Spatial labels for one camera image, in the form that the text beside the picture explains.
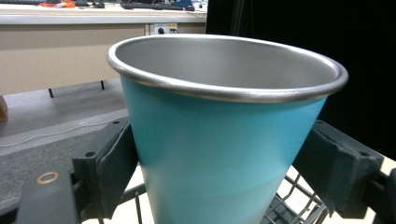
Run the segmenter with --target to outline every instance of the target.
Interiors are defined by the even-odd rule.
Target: cup rim
[[[163,38],[204,38],[228,41],[244,41],[264,44],[279,49],[296,51],[326,63],[335,71],[336,76],[334,80],[329,83],[293,89],[252,89],[223,87],[153,74],[134,68],[131,65],[124,63],[117,57],[118,49],[125,45]],[[348,73],[345,67],[324,55],[307,49],[300,49],[275,42],[226,35],[148,35],[130,38],[122,40],[111,46],[107,54],[107,61],[109,65],[121,76],[129,77],[133,81],[142,85],[199,98],[240,103],[285,103],[302,100],[316,100],[340,91],[347,84],[348,80]]]

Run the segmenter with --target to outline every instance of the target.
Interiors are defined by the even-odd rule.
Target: black curtain
[[[249,10],[228,9],[226,15],[211,10],[212,4],[224,6],[225,1],[210,0],[207,31],[310,49],[341,63],[348,70],[349,81],[340,92],[329,97],[319,118],[396,160],[392,140],[396,114],[396,8],[393,2],[242,2],[249,4]],[[233,18],[235,11],[243,13],[237,15],[242,20],[239,23],[227,19],[229,15]],[[238,24],[242,24],[242,29],[233,27]]]

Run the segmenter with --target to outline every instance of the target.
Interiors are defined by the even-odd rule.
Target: electrical outlet
[[[154,23],[155,35],[177,34],[177,23]]]

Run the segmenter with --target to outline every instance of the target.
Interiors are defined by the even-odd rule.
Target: gray mat
[[[77,151],[85,148],[97,132],[0,156],[0,210],[20,200],[23,181],[34,171],[47,166],[63,167],[72,171],[71,158]]]

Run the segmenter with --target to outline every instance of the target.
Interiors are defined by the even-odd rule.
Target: cup
[[[338,62],[221,35],[113,45],[155,223],[258,224],[327,96]]]

